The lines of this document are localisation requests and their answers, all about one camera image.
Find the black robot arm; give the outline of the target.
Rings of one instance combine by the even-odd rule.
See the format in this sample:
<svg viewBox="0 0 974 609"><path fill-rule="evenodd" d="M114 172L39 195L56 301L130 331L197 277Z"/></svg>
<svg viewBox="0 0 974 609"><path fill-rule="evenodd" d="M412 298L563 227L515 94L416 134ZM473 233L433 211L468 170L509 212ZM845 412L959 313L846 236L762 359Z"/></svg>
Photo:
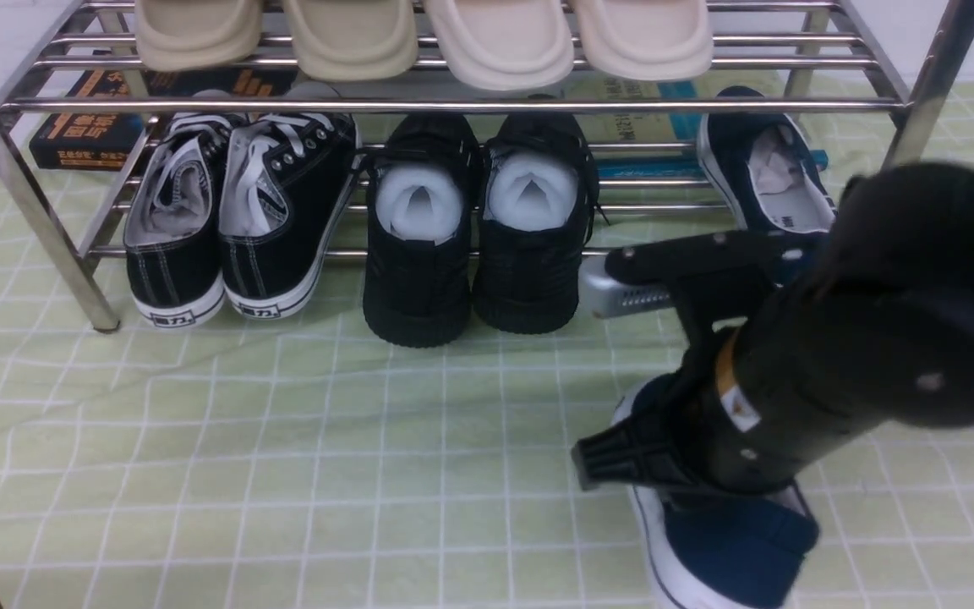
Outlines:
<svg viewBox="0 0 974 609"><path fill-rule="evenodd" d="M652 404L572 449L579 485L760 497L882 425L974 427L974 168L854 178L822 239L734 230L617 248L608 301L665 296L688 347Z"/></svg>

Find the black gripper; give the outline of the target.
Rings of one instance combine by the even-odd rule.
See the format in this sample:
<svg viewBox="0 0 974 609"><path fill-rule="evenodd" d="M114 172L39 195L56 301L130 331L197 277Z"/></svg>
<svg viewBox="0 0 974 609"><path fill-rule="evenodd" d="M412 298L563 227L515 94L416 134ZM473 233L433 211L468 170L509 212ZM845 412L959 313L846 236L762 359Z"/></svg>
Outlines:
<svg viewBox="0 0 974 609"><path fill-rule="evenodd" d="M577 442L583 489L757 497L828 453L830 401L800 354L791 286L825 239L731 230L603 255L615 280L666 288L688 345L643 406Z"/></svg>

